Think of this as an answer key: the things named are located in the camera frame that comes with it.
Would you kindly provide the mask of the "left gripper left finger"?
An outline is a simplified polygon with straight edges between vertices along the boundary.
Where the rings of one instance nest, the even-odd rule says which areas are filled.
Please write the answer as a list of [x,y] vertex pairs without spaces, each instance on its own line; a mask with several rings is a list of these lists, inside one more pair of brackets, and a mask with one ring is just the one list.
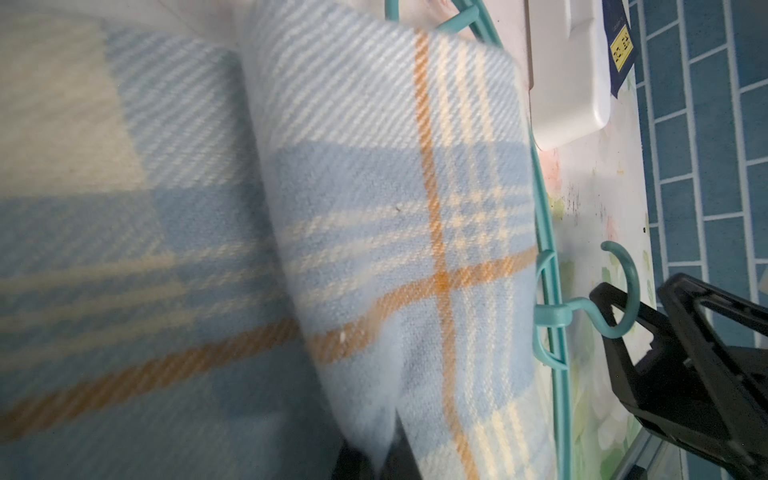
[[366,455],[344,442],[337,457],[332,480],[373,480],[375,478]]

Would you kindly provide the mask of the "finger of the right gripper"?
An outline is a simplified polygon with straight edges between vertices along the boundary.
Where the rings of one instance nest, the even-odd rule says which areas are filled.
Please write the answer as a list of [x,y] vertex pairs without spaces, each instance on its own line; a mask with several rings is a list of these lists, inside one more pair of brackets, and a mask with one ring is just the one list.
[[735,444],[767,442],[767,350],[728,342],[707,318],[765,334],[767,309],[687,274],[657,293],[686,358]]
[[614,394],[651,434],[735,479],[766,478],[767,352],[727,345],[705,316],[766,334],[766,308],[703,281],[667,281],[659,296],[662,312],[639,307],[653,336],[639,361],[622,339],[603,341]]

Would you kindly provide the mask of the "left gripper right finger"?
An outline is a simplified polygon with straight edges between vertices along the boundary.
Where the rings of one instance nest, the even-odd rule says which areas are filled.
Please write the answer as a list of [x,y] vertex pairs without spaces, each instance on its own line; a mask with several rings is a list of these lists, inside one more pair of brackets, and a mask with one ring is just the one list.
[[386,480],[422,479],[399,415],[396,416],[393,440],[383,465],[383,478]]

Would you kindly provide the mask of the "pale plaid scarf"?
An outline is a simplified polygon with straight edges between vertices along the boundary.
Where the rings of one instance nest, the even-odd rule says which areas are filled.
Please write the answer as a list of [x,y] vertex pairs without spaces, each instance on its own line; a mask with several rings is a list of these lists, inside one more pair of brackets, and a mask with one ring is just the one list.
[[504,50],[333,1],[238,48],[1,9],[1,475],[552,479]]

